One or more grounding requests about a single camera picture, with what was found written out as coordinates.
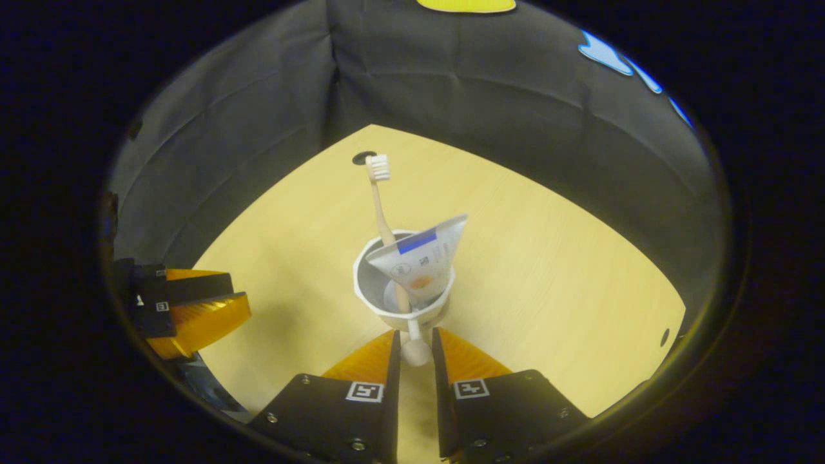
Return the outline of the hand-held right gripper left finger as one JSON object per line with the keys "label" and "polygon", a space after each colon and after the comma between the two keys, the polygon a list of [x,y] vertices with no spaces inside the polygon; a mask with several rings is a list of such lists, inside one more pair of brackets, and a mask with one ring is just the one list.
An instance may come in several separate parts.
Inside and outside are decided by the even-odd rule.
{"label": "hand-held right gripper left finger", "polygon": [[397,462],[400,351],[388,330],[320,376],[295,375],[251,429],[320,463]]}

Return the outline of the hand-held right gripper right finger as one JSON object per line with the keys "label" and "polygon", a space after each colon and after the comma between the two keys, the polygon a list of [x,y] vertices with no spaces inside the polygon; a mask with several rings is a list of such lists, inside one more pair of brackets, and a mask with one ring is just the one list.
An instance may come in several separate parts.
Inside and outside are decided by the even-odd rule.
{"label": "hand-held right gripper right finger", "polygon": [[450,463],[542,463],[588,421],[539,371],[510,370],[450,330],[431,331],[438,441]]}

